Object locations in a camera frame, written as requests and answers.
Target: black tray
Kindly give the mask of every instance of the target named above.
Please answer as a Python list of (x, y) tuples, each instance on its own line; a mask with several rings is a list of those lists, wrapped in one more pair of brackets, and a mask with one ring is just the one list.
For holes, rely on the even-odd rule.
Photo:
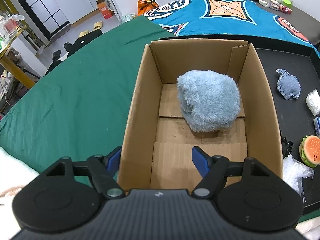
[[(306, 135), (316, 135), (313, 124), (315, 116), (313, 116), (306, 104), (306, 98), (310, 92), (317, 89), (320, 93), (320, 59), (315, 50), (311, 47), (288, 41), (247, 35), (206, 34), (165, 39), (183, 38), (245, 40), (254, 45), (269, 81), (282, 135), (294, 143), (292, 156), (301, 161), (299, 144), (302, 138)], [(298, 99), (285, 100), (279, 94), (276, 89), (279, 78), (279, 74), (276, 72), (277, 68), (285, 69), (298, 78), (301, 86), (301, 93)], [(314, 171), (313, 179), (302, 180), (306, 199), (304, 215), (320, 208), (320, 165), (314, 168)]]

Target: plastic bag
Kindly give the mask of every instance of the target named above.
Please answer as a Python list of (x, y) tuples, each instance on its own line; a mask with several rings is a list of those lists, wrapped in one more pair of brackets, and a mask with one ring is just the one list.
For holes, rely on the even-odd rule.
[(305, 202), (302, 178), (312, 177), (315, 174), (314, 170), (301, 162), (295, 160), (292, 155), (283, 159), (283, 180), (292, 187)]
[(19, 14), (14, 14), (10, 16), (11, 20), (14, 21), (23, 21), (24, 20), (24, 16), (23, 15), (19, 15)]
[(138, 0), (138, 16), (158, 7), (156, 0)]
[(121, 18), (121, 23), (131, 21), (132, 19), (134, 19), (136, 17), (137, 17), (137, 15), (135, 13), (128, 14), (128, 15)]
[(309, 93), (306, 98), (306, 103), (313, 115), (318, 115), (320, 113), (320, 96), (317, 89)]

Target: blue fuzzy pillow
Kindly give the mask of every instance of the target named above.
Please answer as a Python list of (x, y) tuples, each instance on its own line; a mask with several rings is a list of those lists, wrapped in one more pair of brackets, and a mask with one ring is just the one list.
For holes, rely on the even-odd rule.
[(240, 112), (236, 82), (210, 70), (191, 70), (177, 79), (183, 117), (195, 132), (229, 128)]

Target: yellow slipper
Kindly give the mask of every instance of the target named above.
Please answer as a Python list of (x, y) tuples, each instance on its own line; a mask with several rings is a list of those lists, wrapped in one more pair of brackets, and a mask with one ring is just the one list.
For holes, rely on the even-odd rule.
[(89, 33), (89, 30), (85, 30), (84, 32), (81, 32), (81, 33), (79, 34), (79, 38), (81, 38), (82, 36), (87, 35), (88, 33)]
[(103, 26), (103, 22), (101, 21), (101, 22), (97, 22), (97, 23), (95, 23), (94, 24), (94, 30), (99, 30), (99, 29), (101, 29), (102, 28), (102, 26)]

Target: orange bag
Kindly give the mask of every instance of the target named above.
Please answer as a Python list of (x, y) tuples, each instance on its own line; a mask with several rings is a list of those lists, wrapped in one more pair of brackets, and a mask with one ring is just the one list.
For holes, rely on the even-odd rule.
[(156, 0), (138, 0), (138, 16), (158, 7)]

